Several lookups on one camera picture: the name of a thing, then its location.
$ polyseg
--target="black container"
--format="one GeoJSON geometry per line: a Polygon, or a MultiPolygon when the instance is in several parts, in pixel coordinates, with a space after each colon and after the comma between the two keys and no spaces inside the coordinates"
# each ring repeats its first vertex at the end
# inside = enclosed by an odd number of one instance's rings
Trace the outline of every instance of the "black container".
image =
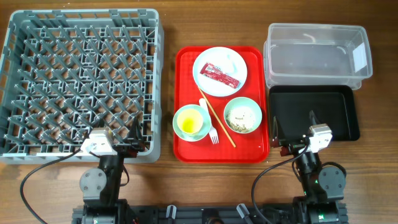
{"type": "Polygon", "coordinates": [[[359,139],[354,95],[344,85],[273,86],[269,90],[271,121],[277,117],[286,139],[298,139],[308,133],[310,111],[326,123],[334,141],[359,139]]]}

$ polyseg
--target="red tray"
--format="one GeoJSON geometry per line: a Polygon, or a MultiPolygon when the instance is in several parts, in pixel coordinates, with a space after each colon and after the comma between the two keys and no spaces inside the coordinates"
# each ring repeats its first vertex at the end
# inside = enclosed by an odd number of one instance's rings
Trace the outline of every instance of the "red tray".
{"type": "MultiPolygon", "coordinates": [[[[184,47],[175,59],[175,99],[174,113],[188,104],[199,105],[202,95],[193,80],[192,67],[195,59],[211,47],[184,47]]],[[[186,142],[174,133],[174,154],[183,162],[196,163],[257,163],[269,153],[266,87],[262,54],[254,47],[229,47],[242,56],[248,67],[248,78],[242,89],[231,96],[215,97],[206,95],[236,144],[232,146],[217,119],[210,111],[211,122],[218,132],[219,144],[212,144],[207,135],[197,142],[186,142]],[[223,112],[226,104],[235,97],[245,96],[254,100],[262,110],[260,126],[250,134],[238,134],[226,125],[223,112]]]]}

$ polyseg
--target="yellow liquid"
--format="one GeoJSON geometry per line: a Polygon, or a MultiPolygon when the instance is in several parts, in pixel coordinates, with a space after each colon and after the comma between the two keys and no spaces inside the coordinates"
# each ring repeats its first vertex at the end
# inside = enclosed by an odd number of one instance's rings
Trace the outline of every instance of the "yellow liquid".
{"type": "Polygon", "coordinates": [[[193,127],[195,126],[195,122],[191,118],[187,118],[182,123],[182,130],[186,133],[193,133],[193,127]]]}

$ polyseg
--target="red wrapper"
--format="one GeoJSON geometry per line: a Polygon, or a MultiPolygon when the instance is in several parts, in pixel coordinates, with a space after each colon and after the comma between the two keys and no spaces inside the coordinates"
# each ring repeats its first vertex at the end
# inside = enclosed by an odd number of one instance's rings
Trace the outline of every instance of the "red wrapper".
{"type": "Polygon", "coordinates": [[[211,79],[224,83],[225,85],[229,85],[232,88],[236,88],[239,85],[238,80],[232,78],[226,73],[223,73],[220,68],[211,63],[206,63],[201,69],[200,73],[211,79]]]}

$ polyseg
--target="yellow cup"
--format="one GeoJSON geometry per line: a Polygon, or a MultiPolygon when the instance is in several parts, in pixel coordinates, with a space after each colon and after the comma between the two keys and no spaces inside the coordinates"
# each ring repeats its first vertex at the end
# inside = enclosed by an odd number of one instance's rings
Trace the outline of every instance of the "yellow cup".
{"type": "Polygon", "coordinates": [[[185,134],[194,136],[203,126],[203,117],[195,109],[183,110],[177,117],[177,126],[185,134]]]}

